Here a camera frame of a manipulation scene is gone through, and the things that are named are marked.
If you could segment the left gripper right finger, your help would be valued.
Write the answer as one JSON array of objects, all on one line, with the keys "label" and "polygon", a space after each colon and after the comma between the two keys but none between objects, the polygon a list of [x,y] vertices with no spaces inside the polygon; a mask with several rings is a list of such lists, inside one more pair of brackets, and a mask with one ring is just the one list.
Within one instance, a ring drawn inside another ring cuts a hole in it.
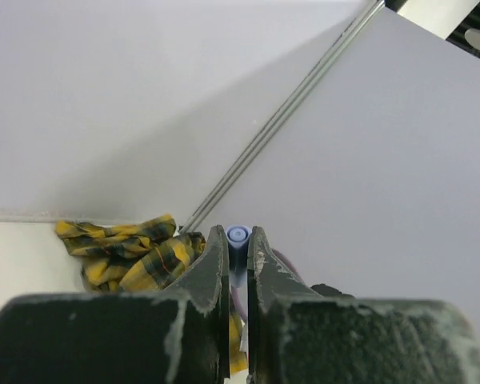
[{"label": "left gripper right finger", "polygon": [[447,302],[325,297],[249,240],[251,383],[480,383],[480,346]]}]

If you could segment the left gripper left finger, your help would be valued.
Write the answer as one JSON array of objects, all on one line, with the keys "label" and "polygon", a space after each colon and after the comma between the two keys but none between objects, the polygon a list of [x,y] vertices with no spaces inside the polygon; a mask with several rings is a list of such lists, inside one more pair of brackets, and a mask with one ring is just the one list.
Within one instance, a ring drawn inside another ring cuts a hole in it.
[{"label": "left gripper left finger", "polygon": [[0,309],[0,383],[221,383],[230,375],[222,226],[160,291],[29,294]]}]

